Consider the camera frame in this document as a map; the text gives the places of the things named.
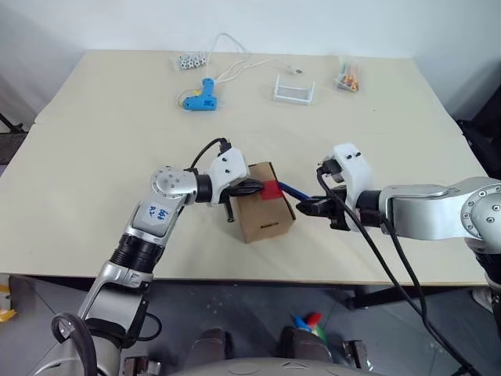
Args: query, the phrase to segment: black cable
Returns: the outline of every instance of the black cable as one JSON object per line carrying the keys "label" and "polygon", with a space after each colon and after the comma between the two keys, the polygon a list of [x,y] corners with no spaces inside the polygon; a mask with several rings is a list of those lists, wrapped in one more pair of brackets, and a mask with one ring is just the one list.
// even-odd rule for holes
{"label": "black cable", "polygon": [[[360,233],[363,235],[364,239],[366,240],[367,244],[370,246],[373,253],[375,254],[377,260],[379,261],[379,263],[383,267],[384,272],[388,275],[391,282],[397,288],[397,290],[400,292],[402,297],[411,305],[411,307],[413,307],[413,309],[418,313],[418,315],[421,316],[422,319],[425,317],[425,319],[423,319],[423,320],[427,322],[427,330],[430,332],[431,336],[442,347],[444,347],[444,349],[459,364],[461,364],[460,371],[462,371],[463,373],[468,371],[468,372],[470,372],[470,374],[472,376],[474,376],[474,375],[479,376],[480,374],[473,368],[473,366],[471,364],[469,364],[448,342],[443,341],[443,337],[441,335],[439,335],[438,330],[427,320],[427,316],[423,315],[422,310],[416,305],[416,303],[414,303],[414,301],[410,298],[410,296],[404,290],[402,285],[396,280],[395,276],[393,275],[393,273],[391,272],[390,268],[388,267],[386,261],[384,260],[382,254],[379,252],[379,249],[377,249],[377,246],[374,244],[373,239],[370,237],[369,233],[367,232],[367,230],[365,229],[363,224],[357,218],[356,214],[345,204],[345,202],[343,200],[341,200],[336,194],[332,193],[330,188],[327,186],[325,180],[323,179],[323,174],[320,170],[317,170],[317,180],[319,181],[319,184],[323,188],[323,190],[325,190],[327,196],[329,196],[331,199],[335,200],[344,209],[344,211],[348,214],[348,216],[353,221],[353,223],[357,226]],[[417,286],[416,286],[416,289],[418,290],[418,293],[419,293],[419,291],[421,291],[421,293],[423,293],[422,289],[417,288]],[[426,301],[424,299],[424,294],[422,296],[423,296],[423,300],[421,301],[421,299],[420,299],[420,301],[421,301],[421,303],[424,302],[424,305],[423,305],[423,307],[425,309],[424,312],[427,313],[427,306],[426,306]]]}
{"label": "black cable", "polygon": [[151,317],[153,319],[153,321],[155,321],[157,323],[157,331],[155,332],[155,334],[149,335],[148,337],[138,337],[138,341],[142,341],[142,342],[152,341],[156,337],[158,337],[160,335],[160,333],[162,332],[162,323],[161,323],[160,319],[149,312],[146,312],[146,316]]}
{"label": "black cable", "polygon": [[202,157],[202,155],[204,155],[204,153],[209,150],[211,148],[211,146],[215,145],[216,143],[227,143],[228,141],[226,141],[226,139],[224,138],[218,138],[218,139],[213,139],[212,141],[210,141],[195,157],[195,159],[193,160],[193,163],[191,164],[191,166],[189,166],[190,168],[195,168],[195,165],[196,163],[198,162],[198,160]]}
{"label": "black cable", "polygon": [[412,266],[410,265],[409,260],[405,256],[405,252],[402,248],[402,245],[400,244],[400,240],[398,239],[397,233],[395,231],[395,228],[393,225],[390,223],[388,218],[386,218],[384,215],[381,216],[381,221],[382,223],[386,226],[388,233],[390,234],[391,241],[393,242],[393,245],[395,246],[395,249],[397,251],[398,257],[402,261],[402,264],[405,267],[405,270],[407,270],[407,273],[410,276],[411,281],[414,284],[414,287],[417,290],[417,294],[419,296],[420,300],[420,305],[421,305],[421,319],[423,321],[424,327],[428,330],[428,332],[431,334],[431,336],[456,360],[458,360],[458,363],[462,365],[463,372],[470,371],[472,366],[464,359],[461,354],[454,348],[453,345],[435,328],[431,325],[428,316],[427,316],[427,303],[426,299],[424,297],[424,292],[423,288],[421,287],[421,284],[419,280],[417,279],[416,274],[414,273],[414,270]]}
{"label": "black cable", "polygon": [[[64,337],[59,329],[59,323],[66,321],[68,336]],[[96,376],[98,374],[96,348],[92,340],[91,332],[82,318],[73,313],[58,313],[51,322],[51,330],[59,343],[71,338],[77,348],[80,361],[84,366],[84,376]]]}

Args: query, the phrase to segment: blue glue gun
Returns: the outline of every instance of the blue glue gun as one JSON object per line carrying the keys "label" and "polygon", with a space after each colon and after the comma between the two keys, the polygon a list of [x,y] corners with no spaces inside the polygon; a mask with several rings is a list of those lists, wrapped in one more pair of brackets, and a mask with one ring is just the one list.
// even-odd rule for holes
{"label": "blue glue gun", "polygon": [[182,101],[182,108],[191,111],[211,111],[218,106],[218,99],[212,96],[214,80],[204,78],[202,80],[202,93],[199,96],[189,96]]}

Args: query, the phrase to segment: small plastic bag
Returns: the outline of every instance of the small plastic bag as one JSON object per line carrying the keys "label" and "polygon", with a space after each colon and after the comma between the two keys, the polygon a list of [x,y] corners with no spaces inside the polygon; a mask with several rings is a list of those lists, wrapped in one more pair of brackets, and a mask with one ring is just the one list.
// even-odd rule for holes
{"label": "small plastic bag", "polygon": [[178,68],[181,71],[197,69],[207,63],[205,52],[184,52],[178,56]]}
{"label": "small plastic bag", "polygon": [[336,77],[339,89],[357,92],[359,90],[359,66],[353,61],[341,62],[341,71]]}

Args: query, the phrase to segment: wire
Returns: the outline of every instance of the wire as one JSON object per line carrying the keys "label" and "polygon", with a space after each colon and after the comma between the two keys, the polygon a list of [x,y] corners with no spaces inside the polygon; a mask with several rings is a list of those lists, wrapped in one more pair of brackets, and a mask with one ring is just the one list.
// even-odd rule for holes
{"label": "wire", "polygon": [[239,70],[238,70],[238,71],[237,71],[237,72],[236,72],[233,76],[231,76],[231,77],[229,77],[229,78],[223,78],[223,79],[222,79],[222,75],[220,75],[220,76],[216,79],[215,83],[216,83],[216,84],[222,84],[222,83],[224,83],[224,82],[232,81],[232,80],[234,80],[235,78],[237,78],[238,76],[240,76],[240,74],[241,74],[243,71],[245,71],[246,69],[253,68],[253,67],[258,67],[258,66],[260,66],[260,65],[262,65],[262,64],[266,64],[266,63],[269,63],[270,61],[275,61],[275,60],[276,60],[276,61],[279,61],[279,59],[278,59],[278,58],[273,57],[273,58],[270,58],[270,59],[262,60],[262,61],[260,61],[260,62],[258,62],[258,63],[253,63],[253,64],[246,65],[246,66],[244,66],[244,67],[241,67],[241,68],[240,68],[240,69],[239,69]]}
{"label": "wire", "polygon": [[390,223],[388,218],[386,218],[384,215],[381,216],[382,223],[386,226],[388,233],[390,234],[391,241],[393,242],[393,245],[395,246],[395,249],[397,251],[398,257],[402,261],[402,264],[405,267],[405,270],[410,276],[411,281],[413,282],[414,287],[417,289],[417,294],[419,296],[420,300],[420,305],[421,305],[421,319],[423,321],[424,327],[430,332],[430,334],[433,336],[433,338],[442,346],[444,347],[448,353],[451,354],[451,356],[458,360],[461,359],[462,361],[459,362],[461,364],[467,363],[467,361],[457,352],[457,350],[450,344],[449,341],[447,341],[446,338],[443,337],[443,335],[435,329],[429,319],[428,319],[428,309],[427,309],[427,303],[426,299],[424,297],[424,292],[423,288],[421,287],[421,284],[419,280],[416,277],[416,274],[414,273],[414,270],[412,266],[410,265],[409,260],[405,256],[405,252],[403,251],[402,245],[400,244],[400,240],[398,239],[397,233],[395,231],[395,228],[393,225]]}
{"label": "wire", "polygon": [[82,318],[73,313],[58,313],[51,322],[52,335],[59,343],[65,342],[68,338],[73,340],[77,354],[84,366],[84,376],[96,376],[98,374],[96,347],[92,340],[91,332]]}
{"label": "wire", "polygon": [[233,63],[232,65],[230,65],[228,69],[226,69],[222,74],[219,75],[219,78],[222,78],[222,76],[224,76],[225,74],[228,74],[229,72],[231,72],[231,70],[234,67],[236,67],[238,64],[244,63],[245,61],[249,60],[249,58],[251,57],[251,55],[247,51],[247,49],[245,47],[243,47],[243,45],[240,42],[238,42],[234,37],[232,37],[228,33],[219,33],[216,36],[215,40],[214,40],[214,44],[212,45],[211,51],[207,55],[207,62],[205,63],[205,77],[210,77],[211,76],[211,69],[210,69],[209,66],[210,66],[210,62],[211,62],[212,53],[214,52],[214,50],[216,48],[216,45],[218,44],[219,39],[221,37],[227,37],[229,40],[231,40],[232,42],[234,42],[242,50],[242,52],[244,54],[244,58],[241,59],[241,60],[237,60],[235,63]]}
{"label": "wire", "polygon": [[[422,308],[417,306],[416,303],[410,298],[410,296],[407,294],[407,292],[404,290],[402,285],[396,280],[395,276],[391,272],[390,268],[388,267],[386,261],[384,261],[384,258],[382,254],[379,252],[379,249],[377,249],[377,246],[374,244],[373,239],[370,237],[369,233],[363,226],[363,224],[360,222],[360,220],[357,218],[356,214],[345,204],[343,200],[341,200],[336,194],[334,194],[330,188],[327,186],[325,180],[323,179],[323,174],[321,171],[317,170],[317,180],[319,181],[320,186],[325,190],[327,196],[329,196],[331,199],[335,200],[343,209],[344,211],[348,214],[350,219],[353,221],[353,223],[357,226],[359,229],[360,233],[363,235],[364,239],[366,240],[367,244],[370,246],[372,249],[373,253],[375,254],[377,260],[381,264],[381,266],[384,269],[384,272],[388,275],[390,278],[391,282],[393,285],[397,288],[397,290],[400,292],[402,297],[413,307],[413,309],[418,313],[418,315],[421,316],[421,319],[423,322],[427,323],[425,325],[426,329],[430,333],[430,335],[452,356],[460,365],[461,368],[458,370],[458,372],[455,373],[455,376],[459,376],[460,374],[464,374],[466,372],[470,372],[472,376],[479,376],[480,374],[478,371],[476,371],[471,364],[469,364],[458,352],[453,348],[453,346],[447,342],[443,336],[438,332],[438,330],[429,322],[427,318],[427,306],[426,306],[426,300],[424,298],[424,294],[422,291],[422,288],[420,287],[419,281],[416,278],[416,275],[412,271],[413,275],[411,276],[411,280],[414,282],[414,279],[416,280],[417,284],[416,289],[418,290],[418,294],[420,295],[420,303],[422,305]],[[388,227],[388,232],[390,232],[391,239],[394,242],[395,248],[397,249],[397,252],[399,255],[403,255],[403,259],[406,261],[406,265],[409,267],[409,270],[412,270],[412,267],[410,267],[409,261],[405,257],[405,254],[403,254],[402,246],[400,245],[400,242],[398,241],[398,238],[396,236],[395,229],[393,229],[393,226],[389,223],[389,221],[386,219],[386,222],[390,225]]]}
{"label": "wire", "polygon": [[155,332],[155,334],[149,335],[148,337],[138,337],[138,341],[141,341],[141,342],[152,341],[156,337],[158,337],[160,335],[160,333],[162,332],[162,322],[160,321],[160,319],[158,317],[156,317],[155,315],[153,315],[152,313],[149,313],[149,312],[146,312],[146,317],[150,317],[151,319],[153,319],[153,321],[155,321],[157,323],[157,331]]}
{"label": "wire", "polygon": [[206,146],[204,146],[204,148],[196,155],[196,157],[193,160],[191,166],[189,166],[189,167],[190,168],[195,168],[196,163],[200,160],[200,158],[202,157],[202,155],[204,155],[204,153],[211,148],[211,146],[215,145],[216,143],[227,143],[227,142],[228,141],[226,141],[226,139],[221,138],[221,137],[218,138],[218,139],[213,139]]}

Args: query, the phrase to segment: white wall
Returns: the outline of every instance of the white wall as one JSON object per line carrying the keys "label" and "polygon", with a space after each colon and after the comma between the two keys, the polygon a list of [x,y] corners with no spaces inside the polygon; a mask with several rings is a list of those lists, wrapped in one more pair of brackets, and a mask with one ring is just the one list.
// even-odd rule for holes
{"label": "white wall", "polygon": [[0,0],[0,111],[31,123],[85,49],[207,49],[226,31],[253,52],[413,56],[470,118],[501,80],[500,24],[499,0]]}

